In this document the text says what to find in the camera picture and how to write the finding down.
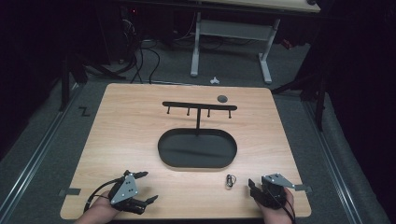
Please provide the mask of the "black metal stand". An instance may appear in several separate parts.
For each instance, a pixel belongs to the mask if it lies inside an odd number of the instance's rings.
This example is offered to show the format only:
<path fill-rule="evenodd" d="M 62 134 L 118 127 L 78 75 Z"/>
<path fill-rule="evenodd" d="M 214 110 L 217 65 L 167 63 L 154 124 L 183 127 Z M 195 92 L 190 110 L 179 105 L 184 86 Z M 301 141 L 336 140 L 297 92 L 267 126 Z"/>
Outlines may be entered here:
<path fill-rule="evenodd" d="M 301 90 L 302 101 L 316 102 L 314 121 L 317 128 L 322 131 L 322 116 L 326 92 L 326 73 L 321 63 L 323 58 L 319 50 L 311 47 L 299 68 L 295 79 L 285 85 L 271 90 L 272 94 L 280 94 L 286 90 Z"/>
<path fill-rule="evenodd" d="M 78 54 L 71 53 L 67 54 L 63 60 L 63 71 L 61 75 L 62 83 L 62 98 L 60 110 L 65 111 L 70 102 L 70 77 L 73 77 L 77 84 L 85 85 L 88 82 L 88 76 L 86 75 L 85 66 L 88 65 L 94 70 L 101 74 L 111 77 L 114 79 L 123 80 L 124 77 L 120 76 L 116 72 L 112 72 L 102 65 L 89 60 L 87 57 Z"/>

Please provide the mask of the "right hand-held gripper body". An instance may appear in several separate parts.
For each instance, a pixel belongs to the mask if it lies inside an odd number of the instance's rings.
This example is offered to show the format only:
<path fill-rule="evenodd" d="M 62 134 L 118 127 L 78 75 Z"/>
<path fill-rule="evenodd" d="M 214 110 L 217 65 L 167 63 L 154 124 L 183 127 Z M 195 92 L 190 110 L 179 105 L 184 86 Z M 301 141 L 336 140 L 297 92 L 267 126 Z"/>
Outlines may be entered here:
<path fill-rule="evenodd" d="M 282 174 L 263 175 L 260 204 L 267 208 L 280 209 L 287 201 L 285 188 L 293 189 L 294 185 Z"/>

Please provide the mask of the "metal floor rail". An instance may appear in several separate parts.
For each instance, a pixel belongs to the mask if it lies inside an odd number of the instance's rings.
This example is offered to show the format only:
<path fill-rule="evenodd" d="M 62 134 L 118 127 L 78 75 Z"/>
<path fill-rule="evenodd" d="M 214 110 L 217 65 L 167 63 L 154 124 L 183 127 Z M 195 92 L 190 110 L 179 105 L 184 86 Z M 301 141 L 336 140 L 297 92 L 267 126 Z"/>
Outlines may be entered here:
<path fill-rule="evenodd" d="M 0 223 L 6 223 L 12 216 L 82 90 L 80 86 L 73 87 L 66 105 L 58 104 L 62 92 L 55 91 L 33 114 L 11 151 L 0 162 Z"/>
<path fill-rule="evenodd" d="M 328 169 L 328 173 L 331 177 L 332 183 L 337 192 L 338 198 L 341 205 L 344 208 L 349 224 L 363 224 L 360 213 L 351 197 L 350 190 L 347 186 L 343 175 L 334 159 L 330 145 L 325 137 L 323 131 L 321 131 L 316 123 L 315 111 L 311 103 L 302 102 L 305 113 L 310 119 L 310 123 L 313 126 L 315 134 L 320 144 L 320 148 Z"/>

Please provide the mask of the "person's right hand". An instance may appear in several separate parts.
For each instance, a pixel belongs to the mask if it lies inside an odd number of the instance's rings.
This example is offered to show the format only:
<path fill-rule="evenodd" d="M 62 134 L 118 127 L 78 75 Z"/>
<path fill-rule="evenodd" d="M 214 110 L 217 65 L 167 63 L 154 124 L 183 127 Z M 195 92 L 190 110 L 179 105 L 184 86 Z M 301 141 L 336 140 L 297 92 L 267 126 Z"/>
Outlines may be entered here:
<path fill-rule="evenodd" d="M 264 224 L 295 224 L 294 198 L 288 189 L 284 190 L 287 199 L 285 208 L 274 210 L 257 203 L 262 212 Z"/>

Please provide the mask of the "person's left hand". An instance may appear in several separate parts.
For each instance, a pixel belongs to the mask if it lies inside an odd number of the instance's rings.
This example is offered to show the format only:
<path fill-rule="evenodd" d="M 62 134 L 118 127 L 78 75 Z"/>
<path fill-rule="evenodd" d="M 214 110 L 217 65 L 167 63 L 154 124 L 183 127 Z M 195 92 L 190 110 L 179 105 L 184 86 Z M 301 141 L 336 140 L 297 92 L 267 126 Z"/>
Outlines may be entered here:
<path fill-rule="evenodd" d="M 107 224 L 113 220 L 120 211 L 111 206 L 108 193 L 108 190 L 103 192 L 74 224 Z"/>

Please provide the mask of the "white metal frame desk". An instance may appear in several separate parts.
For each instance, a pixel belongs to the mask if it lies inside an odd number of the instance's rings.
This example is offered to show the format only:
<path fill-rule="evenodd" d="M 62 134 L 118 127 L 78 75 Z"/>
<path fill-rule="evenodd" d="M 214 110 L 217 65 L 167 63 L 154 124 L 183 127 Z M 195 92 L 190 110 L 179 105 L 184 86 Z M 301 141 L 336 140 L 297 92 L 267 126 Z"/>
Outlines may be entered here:
<path fill-rule="evenodd" d="M 317 0 L 189 0 L 195 7 L 236 7 L 237 9 L 265 9 L 274 13 L 318 14 L 320 6 Z M 203 35 L 230 37 L 246 40 L 264 41 L 266 46 L 258 54 L 263 80 L 272 83 L 267 57 L 273 45 L 280 17 L 275 16 L 270 24 L 258 24 L 247 21 L 226 21 L 222 19 L 203 19 L 202 13 L 195 14 L 194 48 L 191 58 L 191 76 L 199 74 L 200 40 Z"/>

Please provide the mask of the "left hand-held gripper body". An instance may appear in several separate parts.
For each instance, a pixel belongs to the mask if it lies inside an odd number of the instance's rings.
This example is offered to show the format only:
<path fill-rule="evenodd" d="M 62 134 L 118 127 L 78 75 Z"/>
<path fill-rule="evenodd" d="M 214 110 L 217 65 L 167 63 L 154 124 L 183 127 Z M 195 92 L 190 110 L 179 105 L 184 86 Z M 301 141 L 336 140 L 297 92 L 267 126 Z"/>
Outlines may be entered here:
<path fill-rule="evenodd" d="M 139 192 L 135 181 L 133 173 L 129 170 L 126 170 L 123 176 L 116 181 L 108 193 L 108 198 L 113 208 L 138 215 L 144 213 L 146 209 L 145 203 L 134 198 Z"/>

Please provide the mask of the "black hook stand with tray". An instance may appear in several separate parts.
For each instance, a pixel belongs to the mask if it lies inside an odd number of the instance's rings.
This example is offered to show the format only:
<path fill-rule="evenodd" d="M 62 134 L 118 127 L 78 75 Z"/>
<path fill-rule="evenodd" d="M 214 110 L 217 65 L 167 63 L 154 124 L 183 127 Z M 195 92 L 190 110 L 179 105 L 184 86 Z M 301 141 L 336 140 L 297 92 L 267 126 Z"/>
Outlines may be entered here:
<path fill-rule="evenodd" d="M 194 128 L 175 128 L 163 133 L 158 141 L 158 152 L 161 160 L 174 168 L 222 169 L 230 165 L 236 154 L 237 144 L 227 132 L 219 129 L 203 129 L 201 127 L 202 110 L 227 111 L 228 117 L 237 109 L 236 105 L 208 105 L 164 101 L 170 113 L 171 107 L 196 109 L 196 125 Z"/>

